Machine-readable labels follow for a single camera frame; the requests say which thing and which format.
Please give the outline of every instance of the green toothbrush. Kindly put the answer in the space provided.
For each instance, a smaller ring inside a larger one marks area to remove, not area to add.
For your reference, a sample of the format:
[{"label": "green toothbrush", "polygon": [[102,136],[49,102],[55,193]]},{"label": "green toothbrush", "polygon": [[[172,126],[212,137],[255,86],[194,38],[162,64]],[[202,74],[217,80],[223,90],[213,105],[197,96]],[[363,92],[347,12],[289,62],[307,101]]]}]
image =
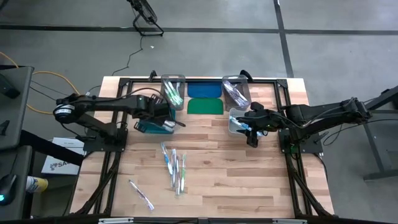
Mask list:
[{"label": "green toothbrush", "polygon": [[185,160],[187,159],[187,155],[184,154],[182,156],[182,170],[181,170],[181,193],[184,193],[184,185],[185,185]]}]

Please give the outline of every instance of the metal bracket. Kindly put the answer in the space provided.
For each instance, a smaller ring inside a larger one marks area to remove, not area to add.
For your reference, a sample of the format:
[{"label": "metal bracket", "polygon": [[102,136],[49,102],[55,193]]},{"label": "metal bracket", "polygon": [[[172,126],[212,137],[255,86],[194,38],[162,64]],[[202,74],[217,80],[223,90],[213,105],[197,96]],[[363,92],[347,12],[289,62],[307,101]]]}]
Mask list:
[{"label": "metal bracket", "polygon": [[286,79],[277,79],[276,82],[282,86],[283,88],[287,88],[287,80]]},{"label": "metal bracket", "polygon": [[129,83],[129,81],[130,81],[130,78],[120,78],[119,87],[121,88],[121,87],[125,86],[127,83]]},{"label": "metal bracket", "polygon": [[283,129],[279,130],[278,132],[279,136],[279,144],[280,144],[280,151],[282,153],[298,153],[299,151],[301,153],[321,153],[323,152],[322,145],[319,144],[319,134],[313,134],[310,136],[307,140],[304,142],[301,142],[300,145],[297,148],[292,147],[289,138],[289,130],[288,129]]},{"label": "metal bracket", "polygon": [[117,223],[134,223],[132,218],[100,218],[98,224],[117,224]]},{"label": "metal bracket", "polygon": [[94,136],[94,140],[85,141],[85,146],[83,148],[86,152],[123,152],[127,141],[127,129],[118,128],[118,141],[107,143],[104,138],[100,136],[99,133],[89,129],[87,131],[87,136]]},{"label": "metal bracket", "polygon": [[294,219],[273,219],[274,224],[307,224],[306,220],[294,220]]}]

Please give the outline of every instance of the toothbrush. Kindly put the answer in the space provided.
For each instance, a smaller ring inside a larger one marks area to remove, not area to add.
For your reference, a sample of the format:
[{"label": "toothbrush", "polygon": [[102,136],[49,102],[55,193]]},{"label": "toothbrush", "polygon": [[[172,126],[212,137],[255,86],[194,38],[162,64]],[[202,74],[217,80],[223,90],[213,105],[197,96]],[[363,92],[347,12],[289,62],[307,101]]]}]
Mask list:
[{"label": "toothbrush", "polygon": [[173,174],[172,174],[172,187],[175,187],[175,179],[176,179],[176,168],[175,165],[177,164],[177,153],[175,152],[175,149],[172,149],[172,157],[173,157]]},{"label": "toothbrush", "polygon": [[136,190],[139,197],[145,201],[149,210],[153,211],[153,209],[155,209],[154,205],[149,201],[149,199],[144,195],[144,193],[142,193],[142,191],[134,184],[134,182],[132,180],[129,180],[129,182],[130,182],[131,186],[134,188],[134,190]]},{"label": "toothbrush", "polygon": [[185,185],[185,160],[187,159],[187,155],[184,154],[182,156],[182,170],[181,170],[181,192],[184,193],[184,185]]},{"label": "toothbrush", "polygon": [[175,194],[176,195],[180,195],[180,188],[181,188],[181,185],[180,185],[180,183],[181,183],[181,179],[180,179],[180,171],[179,171],[179,169],[178,169],[178,160],[179,160],[180,158],[177,156],[177,159],[176,159],[176,161],[175,161],[175,175],[177,176],[177,184],[176,184],[176,186],[175,186]]},{"label": "toothbrush", "polygon": [[166,149],[166,146],[165,146],[164,142],[162,142],[160,144],[160,146],[162,147],[162,152],[163,152],[163,155],[164,155],[164,161],[166,162],[166,165],[167,165],[167,168],[169,170],[169,173],[170,173],[170,175],[173,175],[173,167],[172,167],[172,165],[170,163],[169,155],[168,155],[168,152],[167,152],[167,149]]}]

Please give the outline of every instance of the desk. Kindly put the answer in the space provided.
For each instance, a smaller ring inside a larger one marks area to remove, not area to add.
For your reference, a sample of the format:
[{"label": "desk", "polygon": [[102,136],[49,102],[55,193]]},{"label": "desk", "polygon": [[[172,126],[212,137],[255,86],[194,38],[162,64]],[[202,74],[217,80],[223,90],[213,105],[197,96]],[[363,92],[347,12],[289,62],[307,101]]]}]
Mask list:
[{"label": "desk", "polygon": [[[104,77],[100,96],[115,97],[119,77]],[[304,81],[287,79],[292,104],[308,104]],[[160,90],[160,83],[135,83],[133,90],[151,87]],[[252,101],[275,110],[272,85],[249,84]],[[150,96],[153,91],[139,92]],[[111,215],[113,217],[294,217],[285,157],[280,153],[276,133],[260,139],[259,147],[246,145],[246,138],[228,136],[228,112],[224,115],[187,114],[190,98],[185,96],[183,111],[177,120],[185,123],[173,135],[142,134],[128,120],[129,136],[122,153]],[[110,122],[111,112],[96,112],[102,122]],[[176,198],[170,188],[170,177],[160,151],[160,142],[177,153],[187,154],[187,192]],[[85,159],[73,197],[71,212],[89,199],[98,185],[104,153],[94,152]],[[333,213],[323,166],[311,154],[304,154],[307,185],[318,201]],[[151,213],[132,189],[133,179],[154,204]],[[298,190],[302,203],[302,193]]]}]

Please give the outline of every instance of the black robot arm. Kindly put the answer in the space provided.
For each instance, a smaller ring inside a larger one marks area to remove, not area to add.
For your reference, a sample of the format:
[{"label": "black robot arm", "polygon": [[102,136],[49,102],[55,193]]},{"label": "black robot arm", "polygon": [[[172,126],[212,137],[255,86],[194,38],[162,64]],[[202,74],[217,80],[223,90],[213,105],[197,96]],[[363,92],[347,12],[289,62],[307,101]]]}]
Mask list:
[{"label": "black robot arm", "polygon": [[258,131],[289,129],[290,143],[297,144],[328,128],[343,123],[363,124],[371,117],[364,103],[357,98],[321,106],[290,105],[283,107],[281,113],[264,109],[257,102],[251,104],[251,109],[245,117],[237,119],[251,128],[251,131],[239,132],[247,136],[247,144],[252,147],[258,145]]},{"label": "black robot arm", "polygon": [[132,118],[139,118],[158,126],[170,129],[175,126],[169,104],[155,95],[151,97],[129,95],[124,98],[105,98],[72,94],[64,99],[57,100],[57,107],[53,114],[55,119],[62,124],[80,124],[97,131],[102,138],[109,141],[118,138],[120,130],[116,123],[103,123],[86,114],[89,111],[126,112]]}]

